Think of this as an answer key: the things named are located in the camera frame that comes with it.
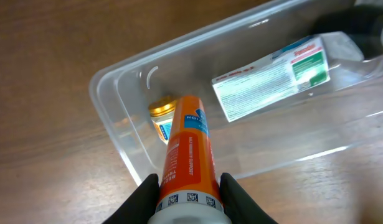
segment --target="black object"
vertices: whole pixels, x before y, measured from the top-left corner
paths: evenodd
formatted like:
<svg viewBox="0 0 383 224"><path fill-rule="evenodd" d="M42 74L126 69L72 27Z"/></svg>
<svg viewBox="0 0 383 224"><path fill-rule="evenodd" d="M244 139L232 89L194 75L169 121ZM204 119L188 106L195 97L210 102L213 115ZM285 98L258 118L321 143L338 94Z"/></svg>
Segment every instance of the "black object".
<svg viewBox="0 0 383 224"><path fill-rule="evenodd" d="M220 177L220 196L225 214L233 224L277 224L228 173ZM147 224L155 213L158 199L158 176L150 174L103 224Z"/></svg>
<svg viewBox="0 0 383 224"><path fill-rule="evenodd" d="M383 8L358 5L343 11L321 16L311 34L342 31L360 48L366 60L383 54Z"/></svg>

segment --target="green label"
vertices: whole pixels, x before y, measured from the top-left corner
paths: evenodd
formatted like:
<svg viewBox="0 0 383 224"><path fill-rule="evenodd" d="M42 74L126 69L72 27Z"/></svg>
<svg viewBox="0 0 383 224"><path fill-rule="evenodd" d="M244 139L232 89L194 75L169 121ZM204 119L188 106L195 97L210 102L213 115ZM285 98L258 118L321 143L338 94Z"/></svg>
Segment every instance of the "green label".
<svg viewBox="0 0 383 224"><path fill-rule="evenodd" d="M322 84L329 80L326 61L323 52L318 52L312 56L296 62L292 65L296 81L308 82L309 87Z"/></svg>

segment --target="transparent storage box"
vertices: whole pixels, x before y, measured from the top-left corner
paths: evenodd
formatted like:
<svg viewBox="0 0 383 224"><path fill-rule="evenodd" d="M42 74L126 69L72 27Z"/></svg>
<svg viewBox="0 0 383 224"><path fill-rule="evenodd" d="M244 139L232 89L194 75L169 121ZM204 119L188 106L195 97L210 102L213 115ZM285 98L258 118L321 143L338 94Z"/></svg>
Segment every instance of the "transparent storage box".
<svg viewBox="0 0 383 224"><path fill-rule="evenodd" d="M331 62L329 82L231 123L211 85L307 36L320 15L353 4L271 1L99 71L90 96L136 183L162 174L166 145L148 105L167 94L202 99L218 176L247 177L383 138L383 56Z"/></svg>

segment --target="gold lid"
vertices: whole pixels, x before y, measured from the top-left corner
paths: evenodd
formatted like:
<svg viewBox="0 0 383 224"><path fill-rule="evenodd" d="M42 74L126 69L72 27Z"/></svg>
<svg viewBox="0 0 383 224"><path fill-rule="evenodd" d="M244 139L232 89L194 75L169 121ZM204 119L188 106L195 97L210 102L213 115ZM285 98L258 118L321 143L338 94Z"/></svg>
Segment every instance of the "gold lid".
<svg viewBox="0 0 383 224"><path fill-rule="evenodd" d="M177 100L171 96L164 96L155 103L151 103L148 106L149 114L153 117L166 115L176 107Z"/></svg>

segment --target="brown tabletop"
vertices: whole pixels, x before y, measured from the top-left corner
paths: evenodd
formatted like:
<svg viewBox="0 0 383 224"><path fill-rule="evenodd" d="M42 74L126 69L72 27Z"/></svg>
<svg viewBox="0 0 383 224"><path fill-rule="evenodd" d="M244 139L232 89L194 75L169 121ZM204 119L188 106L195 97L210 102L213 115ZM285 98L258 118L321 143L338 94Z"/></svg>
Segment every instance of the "brown tabletop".
<svg viewBox="0 0 383 224"><path fill-rule="evenodd" d="M104 221L136 184L93 74L263 2L0 1L0 223ZM383 139L239 182L280 223L356 223L383 204Z"/></svg>

